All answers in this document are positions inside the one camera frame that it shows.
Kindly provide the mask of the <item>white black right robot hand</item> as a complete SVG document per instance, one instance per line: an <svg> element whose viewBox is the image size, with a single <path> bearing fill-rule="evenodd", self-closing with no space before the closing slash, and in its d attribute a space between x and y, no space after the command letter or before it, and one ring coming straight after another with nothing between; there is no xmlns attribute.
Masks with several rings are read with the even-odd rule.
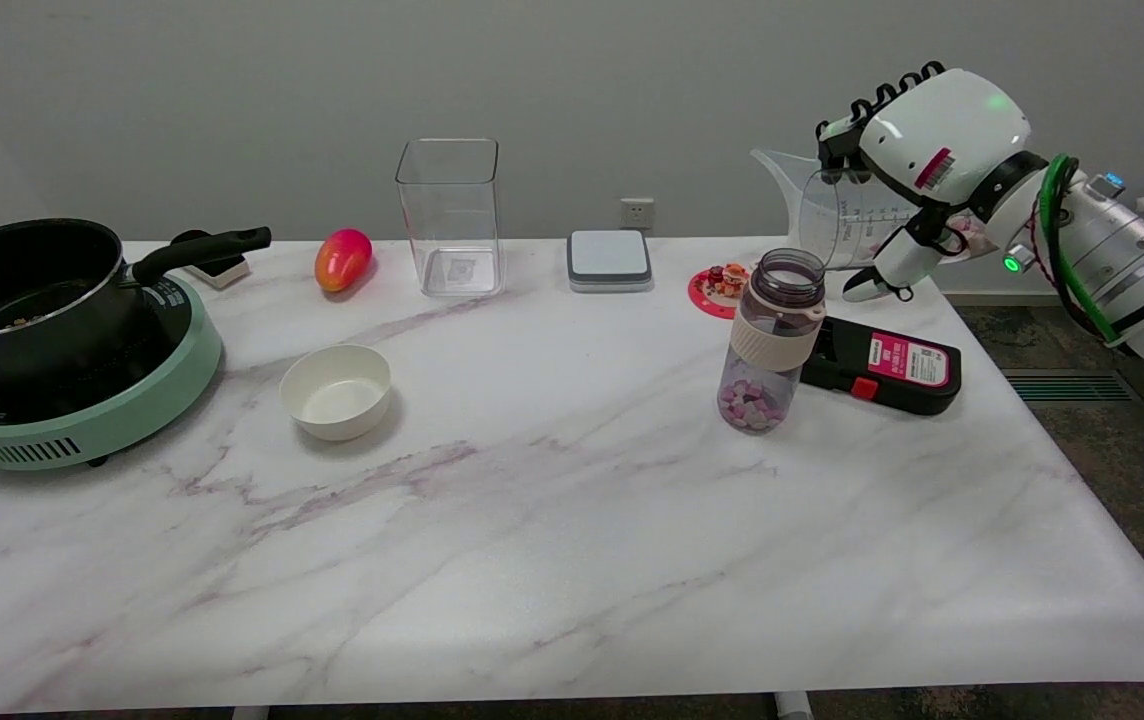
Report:
<svg viewBox="0 0 1144 720"><path fill-rule="evenodd" d="M968 211L980 223L1030 177L1048 167L1026 150L1032 127L1000 87L966 69L928 61L875 98L851 102L847 117L815 128L823 179L877 179L916 209L880 243L868 269L852 275L843 299L912 299L944 258L964 255L966 236L951 227Z"/></svg>

